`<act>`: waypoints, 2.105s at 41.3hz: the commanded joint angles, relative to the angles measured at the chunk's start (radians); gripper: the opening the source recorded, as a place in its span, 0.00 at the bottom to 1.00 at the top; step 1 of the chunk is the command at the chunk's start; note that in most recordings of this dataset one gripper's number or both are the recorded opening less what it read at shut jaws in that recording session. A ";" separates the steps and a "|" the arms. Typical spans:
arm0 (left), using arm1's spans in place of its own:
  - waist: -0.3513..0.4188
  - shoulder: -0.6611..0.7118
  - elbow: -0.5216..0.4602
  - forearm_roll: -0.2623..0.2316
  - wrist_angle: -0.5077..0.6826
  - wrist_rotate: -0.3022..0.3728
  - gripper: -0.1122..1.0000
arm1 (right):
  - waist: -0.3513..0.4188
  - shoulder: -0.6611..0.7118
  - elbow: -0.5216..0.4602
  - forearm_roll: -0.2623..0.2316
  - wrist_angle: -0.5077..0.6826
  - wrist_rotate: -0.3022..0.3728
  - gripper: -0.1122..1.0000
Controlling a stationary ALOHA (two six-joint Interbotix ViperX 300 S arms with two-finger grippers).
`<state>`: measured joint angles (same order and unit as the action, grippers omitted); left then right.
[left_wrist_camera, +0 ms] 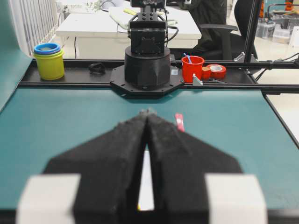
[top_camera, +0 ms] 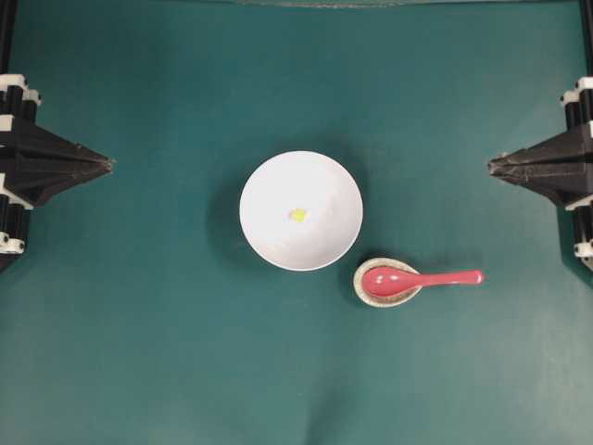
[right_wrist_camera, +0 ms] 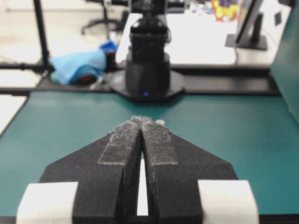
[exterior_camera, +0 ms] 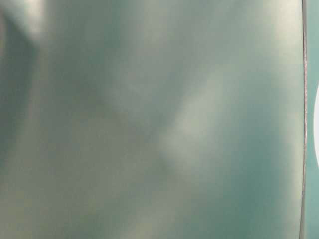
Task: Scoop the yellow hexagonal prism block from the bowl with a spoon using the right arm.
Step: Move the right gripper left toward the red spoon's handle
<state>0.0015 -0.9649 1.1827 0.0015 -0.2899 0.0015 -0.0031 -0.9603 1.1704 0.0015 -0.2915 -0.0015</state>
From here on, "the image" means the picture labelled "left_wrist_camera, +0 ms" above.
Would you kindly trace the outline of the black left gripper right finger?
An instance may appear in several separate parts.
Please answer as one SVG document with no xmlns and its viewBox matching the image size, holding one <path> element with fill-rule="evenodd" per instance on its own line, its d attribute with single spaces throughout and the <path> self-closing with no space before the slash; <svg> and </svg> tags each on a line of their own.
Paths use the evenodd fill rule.
<svg viewBox="0 0 299 224">
<path fill-rule="evenodd" d="M 154 114 L 147 117 L 154 206 L 162 223 L 207 224 L 206 173 L 242 173 L 238 160 Z"/>
</svg>

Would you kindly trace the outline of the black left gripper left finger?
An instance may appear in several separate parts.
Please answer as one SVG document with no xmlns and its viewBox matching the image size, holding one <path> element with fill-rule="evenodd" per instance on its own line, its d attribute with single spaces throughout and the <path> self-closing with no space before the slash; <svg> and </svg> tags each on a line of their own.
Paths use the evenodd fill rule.
<svg viewBox="0 0 299 224">
<path fill-rule="evenodd" d="M 147 117 L 52 157 L 44 174 L 80 174 L 73 206 L 77 224 L 127 224 L 137 213 Z"/>
</svg>

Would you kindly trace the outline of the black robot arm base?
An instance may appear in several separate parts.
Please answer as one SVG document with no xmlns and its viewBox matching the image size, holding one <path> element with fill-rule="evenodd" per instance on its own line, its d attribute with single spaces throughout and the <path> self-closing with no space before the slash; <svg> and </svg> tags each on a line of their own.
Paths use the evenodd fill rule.
<svg viewBox="0 0 299 224">
<path fill-rule="evenodd" d="M 110 84 L 134 95 L 164 95 L 184 85 L 182 72 L 171 65 L 166 47 L 168 23 L 157 13 L 164 0 L 132 0 L 140 12 L 128 22 L 131 45 L 125 49 L 124 65 L 114 68 Z"/>
</svg>

